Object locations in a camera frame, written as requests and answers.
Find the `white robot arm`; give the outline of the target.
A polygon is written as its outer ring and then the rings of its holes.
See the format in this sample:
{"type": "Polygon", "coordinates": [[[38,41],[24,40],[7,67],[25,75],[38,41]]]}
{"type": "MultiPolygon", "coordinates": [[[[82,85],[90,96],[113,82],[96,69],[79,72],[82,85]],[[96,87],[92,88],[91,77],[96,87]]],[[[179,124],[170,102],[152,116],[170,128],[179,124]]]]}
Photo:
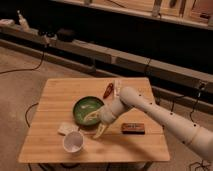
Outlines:
{"type": "Polygon", "coordinates": [[[149,100],[132,87],[123,87],[119,96],[110,104],[103,105],[84,117],[87,122],[94,118],[100,120],[94,138],[101,137],[108,127],[122,114],[136,108],[145,112],[158,124],[164,126],[178,140],[204,160],[213,163],[213,132],[180,115],[175,114],[149,100]]]}

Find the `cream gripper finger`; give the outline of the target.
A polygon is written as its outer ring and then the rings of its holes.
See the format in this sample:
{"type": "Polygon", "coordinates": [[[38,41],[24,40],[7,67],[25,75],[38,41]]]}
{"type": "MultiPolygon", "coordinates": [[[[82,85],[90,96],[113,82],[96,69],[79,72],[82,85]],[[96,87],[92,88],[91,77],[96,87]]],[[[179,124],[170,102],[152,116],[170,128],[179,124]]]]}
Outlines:
{"type": "Polygon", "coordinates": [[[100,138],[104,132],[107,130],[108,126],[105,124],[100,123],[97,129],[96,134],[93,136],[94,139],[100,138]]]}
{"type": "Polygon", "coordinates": [[[84,122],[88,122],[88,121],[93,120],[93,119],[98,119],[98,114],[99,114],[98,111],[93,111],[93,112],[91,112],[91,113],[88,113],[88,114],[84,117],[84,122]]]}

